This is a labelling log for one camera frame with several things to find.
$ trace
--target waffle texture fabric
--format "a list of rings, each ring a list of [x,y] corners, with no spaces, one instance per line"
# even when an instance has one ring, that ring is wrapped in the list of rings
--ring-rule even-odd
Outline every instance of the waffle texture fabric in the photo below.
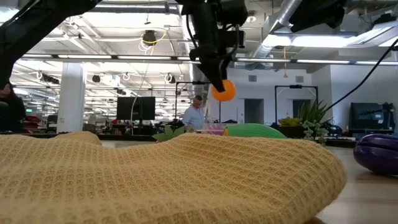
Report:
[[[1,224],[302,224],[346,183],[309,141],[184,134],[114,149],[78,135],[0,136]]]

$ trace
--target computer monitor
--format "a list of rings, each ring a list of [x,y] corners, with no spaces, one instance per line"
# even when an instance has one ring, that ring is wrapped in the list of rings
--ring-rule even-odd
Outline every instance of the computer monitor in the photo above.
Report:
[[[118,97],[118,107],[116,109],[116,119],[130,120],[131,107],[135,97]],[[155,97],[139,97],[134,104],[132,111],[133,120],[154,120],[155,119]]]

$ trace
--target potted plant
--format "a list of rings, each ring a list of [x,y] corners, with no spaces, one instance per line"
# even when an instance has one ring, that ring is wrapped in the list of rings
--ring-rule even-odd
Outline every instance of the potted plant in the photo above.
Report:
[[[278,120],[280,123],[279,131],[288,138],[304,138],[304,129],[300,118],[284,118]]]
[[[326,143],[324,136],[328,131],[321,126],[321,120],[326,114],[326,104],[322,106],[322,101],[311,104],[304,104],[300,109],[300,119],[304,131],[304,139],[314,141],[315,137],[319,137],[321,144]]]
[[[179,127],[173,131],[173,129],[169,125],[164,126],[164,133],[155,134],[152,137],[156,139],[156,143],[164,142],[170,139],[173,139],[185,131],[185,126]]]

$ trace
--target ceiling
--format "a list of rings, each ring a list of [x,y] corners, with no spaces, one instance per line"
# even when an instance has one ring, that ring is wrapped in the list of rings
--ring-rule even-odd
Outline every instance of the ceiling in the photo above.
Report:
[[[103,4],[119,3],[146,6],[147,4],[164,4],[164,1],[103,1]],[[173,1],[168,1],[168,3],[172,7],[177,7]],[[239,53],[249,56],[258,48],[264,39],[262,30],[266,17],[279,11],[281,3],[281,0],[250,0],[247,2],[248,9],[254,11],[255,20],[245,23],[242,27],[242,30],[246,33],[246,48],[240,49]],[[348,12],[358,14],[363,13],[365,9],[367,12],[371,12],[382,6],[389,7],[393,4],[396,3],[392,1],[351,1],[348,4]],[[15,10],[0,10],[0,22],[5,21],[6,17],[11,17],[12,13],[10,12],[13,11]],[[131,13],[127,9],[118,11],[118,13],[87,12],[80,16],[69,17],[29,53],[184,56],[188,55],[187,50],[190,48],[187,43],[188,35],[184,27],[184,18],[178,14]],[[157,40],[160,39],[152,49],[142,44],[142,35],[145,30],[154,30]],[[289,58],[344,57],[340,53],[340,49],[293,46],[273,48],[271,54],[275,58],[283,58],[285,54]],[[358,51],[357,56],[360,55],[364,55],[364,52]],[[372,55],[370,59],[378,57],[378,54],[369,55]],[[99,90],[98,88],[118,85],[120,88],[136,88],[127,92],[131,96],[156,96],[158,118],[167,120],[169,117],[173,117],[175,107],[175,84],[165,81],[168,78],[167,75],[174,76],[177,81],[189,82],[194,78],[192,68],[190,68],[193,65],[184,63],[86,62],[83,66],[88,75],[86,117],[95,113],[113,118],[116,114],[116,104],[113,101],[119,94],[116,93],[116,90]],[[280,69],[283,66],[275,64],[274,69]],[[311,71],[312,67],[312,65],[288,66],[289,69],[307,69],[307,71]],[[17,86],[25,86],[25,88],[21,88],[21,93],[29,93],[24,96],[27,106],[35,108],[38,113],[56,113],[60,93],[59,85],[40,81],[38,78],[42,74],[62,82],[62,62],[19,60],[14,66],[11,82]],[[94,75],[100,76],[101,82],[93,82]],[[110,84],[106,82],[112,78],[120,81]],[[195,93],[207,94],[206,88],[202,86],[194,88],[191,84],[184,86],[184,90],[186,91],[182,91],[182,94],[178,97],[180,102],[177,106],[179,114],[189,106],[189,98]]]

